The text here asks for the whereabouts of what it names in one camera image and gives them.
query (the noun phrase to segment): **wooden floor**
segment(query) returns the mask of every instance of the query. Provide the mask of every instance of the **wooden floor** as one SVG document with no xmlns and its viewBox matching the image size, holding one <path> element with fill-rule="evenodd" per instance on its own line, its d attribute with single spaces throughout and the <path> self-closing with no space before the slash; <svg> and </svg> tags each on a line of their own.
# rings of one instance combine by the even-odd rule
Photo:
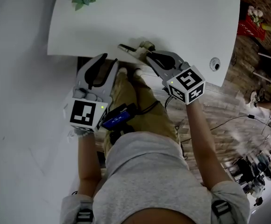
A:
<svg viewBox="0 0 271 224">
<path fill-rule="evenodd" d="M 264 123 L 268 122 L 270 112 L 261 108 L 251 109 L 246 103 L 249 102 L 253 90 L 259 90 L 260 80 L 252 74 L 257 68 L 259 56 L 258 46 L 248 37 L 239 36 L 235 42 L 233 64 L 229 65 L 227 75 L 222 87 L 206 84 L 205 94 L 200 98 L 202 109 L 209 123 L 213 128 L 225 121 L 241 116 L 253 114 Z M 151 87 L 154 95 L 164 105 L 168 95 L 162 90 L 161 79 L 154 71 L 146 66 L 137 64 L 144 71 L 142 76 L 146 84 Z M 168 114 L 175 125 L 180 126 L 178 133 L 180 140 L 189 139 L 190 130 L 186 116 L 186 106 L 178 100 L 172 100 L 167 107 Z M 237 118 L 221 127 L 214 129 L 216 152 L 224 167 L 232 172 L 233 161 L 241 155 L 255 155 L 260 150 L 271 147 L 271 128 L 260 122 L 247 117 Z M 102 150 L 104 133 L 96 135 L 98 149 Z M 200 173 L 193 156 L 191 141 L 183 143 L 184 151 L 188 157 L 187 162 L 190 170 L 201 180 Z"/>
</svg>

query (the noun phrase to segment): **white sneaker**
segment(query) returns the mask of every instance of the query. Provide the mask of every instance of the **white sneaker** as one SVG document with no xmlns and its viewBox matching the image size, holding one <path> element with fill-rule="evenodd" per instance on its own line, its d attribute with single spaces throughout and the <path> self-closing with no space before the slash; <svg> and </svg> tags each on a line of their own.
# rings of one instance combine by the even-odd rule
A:
<svg viewBox="0 0 271 224">
<path fill-rule="evenodd" d="M 140 68 L 135 69 L 134 77 L 141 77 L 143 74 L 143 71 Z"/>
<path fill-rule="evenodd" d="M 118 69 L 117 75 L 119 75 L 120 73 L 124 73 L 125 75 L 127 75 L 127 69 L 125 67 L 121 67 L 120 69 Z"/>
<path fill-rule="evenodd" d="M 256 107 L 256 102 L 257 102 L 257 92 L 253 91 L 251 93 L 251 97 L 250 97 L 250 106 L 251 106 L 251 108 Z"/>
</svg>

